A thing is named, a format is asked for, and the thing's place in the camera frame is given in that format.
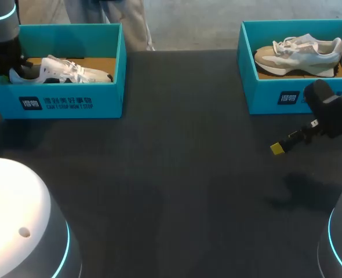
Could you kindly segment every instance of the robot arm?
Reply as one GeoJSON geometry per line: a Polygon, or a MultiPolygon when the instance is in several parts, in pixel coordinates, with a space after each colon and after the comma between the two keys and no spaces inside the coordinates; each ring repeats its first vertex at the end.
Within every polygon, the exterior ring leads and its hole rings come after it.
{"type": "Polygon", "coordinates": [[[19,42],[19,18],[14,0],[0,0],[0,75],[14,68],[23,74],[22,65],[30,65],[23,57],[19,42]]]}
{"type": "Polygon", "coordinates": [[[316,119],[272,145],[275,155],[288,152],[299,142],[308,144],[317,134],[327,134],[330,138],[342,134],[342,96],[320,79],[305,88],[304,97],[316,119]]]}

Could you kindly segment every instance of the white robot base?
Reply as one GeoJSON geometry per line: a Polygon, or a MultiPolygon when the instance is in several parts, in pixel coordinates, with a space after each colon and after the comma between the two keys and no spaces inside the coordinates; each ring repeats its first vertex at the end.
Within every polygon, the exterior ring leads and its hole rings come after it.
{"type": "Polygon", "coordinates": [[[317,252],[323,278],[342,278],[342,194],[323,230],[317,252]]]}
{"type": "Polygon", "coordinates": [[[78,243],[45,183],[0,159],[0,278],[79,278],[78,243]]]}

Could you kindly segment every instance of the sneaker sole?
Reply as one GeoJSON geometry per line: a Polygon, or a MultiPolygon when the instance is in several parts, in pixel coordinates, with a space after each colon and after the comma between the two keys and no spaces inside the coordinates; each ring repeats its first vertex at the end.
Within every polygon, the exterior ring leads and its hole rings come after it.
{"type": "Polygon", "coordinates": [[[334,77],[334,68],[318,68],[318,67],[301,67],[301,68],[272,68],[267,65],[262,65],[255,61],[255,63],[263,68],[264,70],[279,76],[284,76],[290,71],[302,70],[306,71],[311,75],[321,76],[321,77],[334,77]]]}

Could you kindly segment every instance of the pants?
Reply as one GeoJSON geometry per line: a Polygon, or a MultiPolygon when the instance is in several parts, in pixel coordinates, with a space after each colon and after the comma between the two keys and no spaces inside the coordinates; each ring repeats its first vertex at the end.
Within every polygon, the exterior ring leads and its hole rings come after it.
{"type": "Polygon", "coordinates": [[[129,52],[154,50],[145,19],[143,0],[64,0],[71,23],[122,23],[129,52]]]}

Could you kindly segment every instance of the concrete floor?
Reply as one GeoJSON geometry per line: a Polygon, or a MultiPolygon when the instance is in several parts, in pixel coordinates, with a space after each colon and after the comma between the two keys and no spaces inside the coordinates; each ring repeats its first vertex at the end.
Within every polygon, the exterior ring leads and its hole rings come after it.
{"type": "MultiPolygon", "coordinates": [[[[158,50],[236,48],[243,20],[342,19],[342,0],[144,0],[158,50]]],[[[23,24],[69,23],[63,0],[20,0],[23,24]]]]}

